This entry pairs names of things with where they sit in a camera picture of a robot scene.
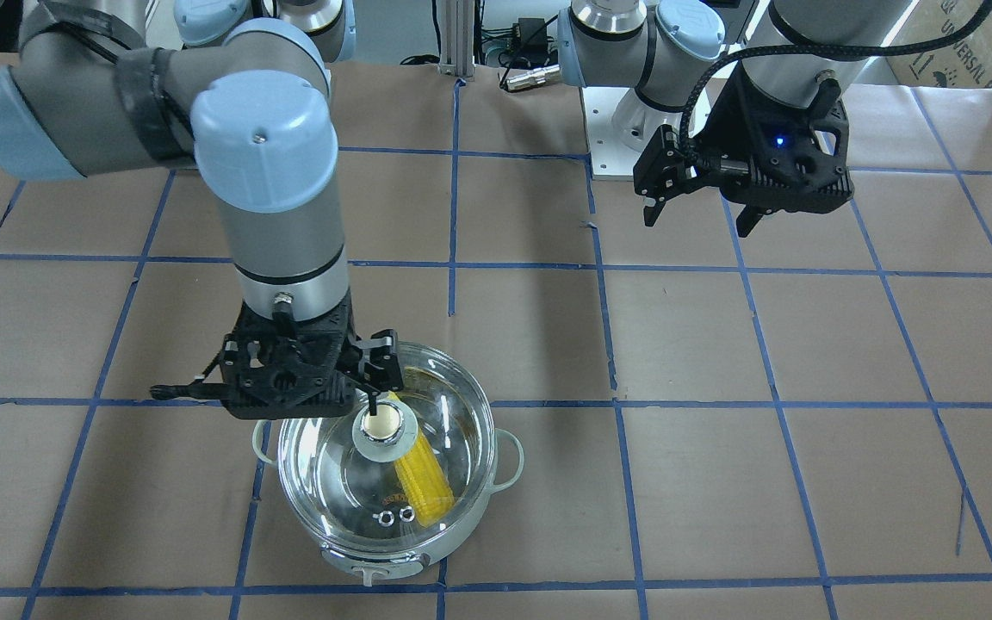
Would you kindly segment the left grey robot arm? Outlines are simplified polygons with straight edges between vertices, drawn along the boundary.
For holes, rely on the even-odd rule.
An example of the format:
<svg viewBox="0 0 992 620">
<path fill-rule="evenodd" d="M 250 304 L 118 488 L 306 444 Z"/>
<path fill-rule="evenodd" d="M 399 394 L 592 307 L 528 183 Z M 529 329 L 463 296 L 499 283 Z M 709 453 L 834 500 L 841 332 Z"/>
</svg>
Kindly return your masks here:
<svg viewBox="0 0 992 620">
<path fill-rule="evenodd" d="M 842 94 L 865 59 L 849 47 L 878 46 L 904 1 L 772 1 L 751 47 L 827 44 L 830 53 L 742 59 L 694 134 L 685 160 L 681 115 L 701 93 L 699 79 L 729 43 L 717 3 L 574 1 L 558 17 L 564 83 L 627 87 L 639 109 L 635 191 L 644 223 L 666 201 L 704 187 L 741 204 L 736 231 L 747 236 L 768 214 L 828 214 L 853 194 L 847 165 L 849 119 Z"/>
</svg>

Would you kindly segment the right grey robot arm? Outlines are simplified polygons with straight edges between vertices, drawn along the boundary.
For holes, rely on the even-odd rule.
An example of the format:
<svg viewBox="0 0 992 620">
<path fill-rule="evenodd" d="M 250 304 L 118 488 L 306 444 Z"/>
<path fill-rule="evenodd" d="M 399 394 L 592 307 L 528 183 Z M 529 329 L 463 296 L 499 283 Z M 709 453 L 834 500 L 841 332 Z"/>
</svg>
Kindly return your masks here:
<svg viewBox="0 0 992 620">
<path fill-rule="evenodd" d="M 353 55 L 350 1 L 178 1 L 182 48 L 148 46 L 130 1 L 40 1 L 0 67 L 0 168 L 29 181 L 196 169 L 218 201 L 243 306 L 210 369 L 155 400 L 236 419 L 330 419 L 401 391 L 391 329 L 351 305 L 328 64 Z"/>
</svg>

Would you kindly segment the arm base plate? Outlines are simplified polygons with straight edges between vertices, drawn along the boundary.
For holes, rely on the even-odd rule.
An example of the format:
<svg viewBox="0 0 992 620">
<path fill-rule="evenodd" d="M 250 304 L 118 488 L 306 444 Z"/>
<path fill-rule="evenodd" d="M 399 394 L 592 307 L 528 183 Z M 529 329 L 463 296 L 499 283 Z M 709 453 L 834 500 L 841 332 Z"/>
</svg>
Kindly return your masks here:
<svg viewBox="0 0 992 620">
<path fill-rule="evenodd" d="M 634 165 L 666 115 L 646 105 L 634 88 L 586 87 L 581 94 L 594 176 L 633 180 Z"/>
</svg>

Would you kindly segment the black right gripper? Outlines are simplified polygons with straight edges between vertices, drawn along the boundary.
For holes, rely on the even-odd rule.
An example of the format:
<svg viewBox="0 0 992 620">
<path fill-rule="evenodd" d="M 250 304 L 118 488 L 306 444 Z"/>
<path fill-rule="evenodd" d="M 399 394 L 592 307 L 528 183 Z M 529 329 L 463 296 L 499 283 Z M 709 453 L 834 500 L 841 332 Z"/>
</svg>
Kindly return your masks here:
<svg viewBox="0 0 992 620">
<path fill-rule="evenodd" d="M 296 361 L 315 368 L 345 370 L 359 391 L 367 397 L 367 408 L 377 415 L 379 397 L 403 388 L 403 368 L 399 360 L 398 333 L 394 329 L 359 338 L 354 331 L 353 303 L 346 293 L 330 311 L 311 320 L 296 320 L 296 305 L 289 293 L 269 298 L 265 318 L 243 305 L 233 335 L 227 335 L 220 352 L 203 372 L 209 388 L 245 388 L 247 343 L 259 342 L 258 358 L 265 365 Z M 218 383 L 205 378 L 220 371 Z"/>
</svg>

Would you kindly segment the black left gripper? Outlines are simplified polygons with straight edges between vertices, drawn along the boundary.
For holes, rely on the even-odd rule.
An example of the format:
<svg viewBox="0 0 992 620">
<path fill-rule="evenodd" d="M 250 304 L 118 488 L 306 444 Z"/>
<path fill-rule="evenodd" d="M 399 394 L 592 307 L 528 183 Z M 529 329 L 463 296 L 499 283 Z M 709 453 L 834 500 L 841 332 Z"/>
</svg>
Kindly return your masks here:
<svg viewBox="0 0 992 620">
<path fill-rule="evenodd" d="M 811 119 L 807 109 L 776 101 L 763 93 L 743 67 L 736 67 L 694 137 L 697 152 L 713 164 L 747 166 L 749 181 L 774 181 L 784 187 L 810 187 L 814 162 Z M 685 139 L 672 125 L 661 125 L 646 142 L 633 168 L 635 192 L 644 200 L 644 224 L 653 227 L 669 200 L 704 187 Z M 737 236 L 747 239 L 772 203 L 747 203 L 734 220 Z"/>
</svg>

